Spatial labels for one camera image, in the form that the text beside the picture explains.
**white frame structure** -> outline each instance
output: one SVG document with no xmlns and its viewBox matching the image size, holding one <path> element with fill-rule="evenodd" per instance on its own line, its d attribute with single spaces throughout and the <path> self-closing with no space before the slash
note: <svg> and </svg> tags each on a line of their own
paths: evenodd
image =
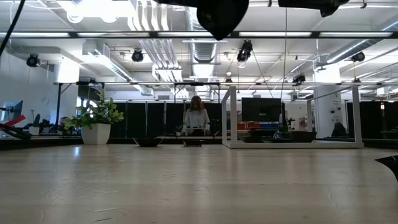
<svg viewBox="0 0 398 224">
<path fill-rule="evenodd" d="M 311 102 L 324 96 L 338 93 L 343 90 L 352 89 L 353 94 L 353 113 L 354 113 L 354 142 L 339 141 L 314 141 L 312 143 L 245 143 L 238 141 L 238 117 L 237 117 L 237 99 L 236 86 L 230 86 L 221 102 L 222 122 L 223 122 L 223 145 L 231 149 L 356 149 L 364 147 L 362 143 L 361 115 L 359 112 L 359 90 L 357 85 L 347 86 L 336 91 L 307 100 L 307 131 L 312 131 L 312 107 Z M 231 138 L 227 136 L 227 100 L 231 98 Z"/>
</svg>

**red object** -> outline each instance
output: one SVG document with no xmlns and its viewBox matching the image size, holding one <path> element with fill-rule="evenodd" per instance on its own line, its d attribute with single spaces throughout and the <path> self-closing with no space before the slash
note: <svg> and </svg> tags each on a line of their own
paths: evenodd
<svg viewBox="0 0 398 224">
<path fill-rule="evenodd" d="M 252 129 L 252 128 L 260 129 L 261 125 L 260 124 L 247 124 L 246 125 L 246 129 Z"/>
<path fill-rule="evenodd" d="M 238 130 L 245 130 L 246 125 L 245 124 L 238 124 Z"/>
<path fill-rule="evenodd" d="M 4 123 L 7 126 L 14 126 L 17 123 L 20 123 L 21 121 L 25 120 L 25 116 L 24 115 L 20 115 L 17 119 L 13 119 L 12 121 L 8 121 L 7 123 Z"/>
</svg>

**monitor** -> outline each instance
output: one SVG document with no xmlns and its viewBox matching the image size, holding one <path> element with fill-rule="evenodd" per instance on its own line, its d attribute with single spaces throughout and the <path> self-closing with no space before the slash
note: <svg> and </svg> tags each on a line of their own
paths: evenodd
<svg viewBox="0 0 398 224">
<path fill-rule="evenodd" d="M 242 121 L 279 122 L 282 102 L 275 98 L 242 98 Z"/>
<path fill-rule="evenodd" d="M 17 119 L 22 113 L 23 100 L 20 102 L 5 103 L 2 109 L 2 121 L 12 121 Z"/>
</svg>

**woman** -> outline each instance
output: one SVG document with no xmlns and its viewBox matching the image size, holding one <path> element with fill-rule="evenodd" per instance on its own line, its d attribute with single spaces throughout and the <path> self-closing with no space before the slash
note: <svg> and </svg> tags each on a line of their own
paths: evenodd
<svg viewBox="0 0 398 224">
<path fill-rule="evenodd" d="M 207 110 L 204 109 L 203 103 L 201 102 L 201 98 L 199 96 L 194 96 L 191 99 L 190 107 L 185 115 L 182 134 L 194 134 L 194 131 L 197 129 L 192 128 L 201 128 L 204 131 L 204 134 L 210 132 L 209 116 L 207 115 Z"/>
</svg>

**potted plant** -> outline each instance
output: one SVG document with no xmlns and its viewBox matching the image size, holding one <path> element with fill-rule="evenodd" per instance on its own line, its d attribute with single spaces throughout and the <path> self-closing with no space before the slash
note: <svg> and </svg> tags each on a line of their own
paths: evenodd
<svg viewBox="0 0 398 224">
<path fill-rule="evenodd" d="M 40 134 L 40 114 L 37 114 L 32 126 L 29 128 L 29 134 L 38 136 Z"/>
<path fill-rule="evenodd" d="M 76 109 L 81 113 L 65 120 L 65 129 L 81 127 L 81 138 L 85 144 L 106 144 L 111 132 L 111 124 L 123 120 L 123 112 L 116 110 L 113 99 L 105 101 L 105 91 L 98 94 L 99 101 L 93 101 L 97 107 L 87 103 Z"/>
</svg>

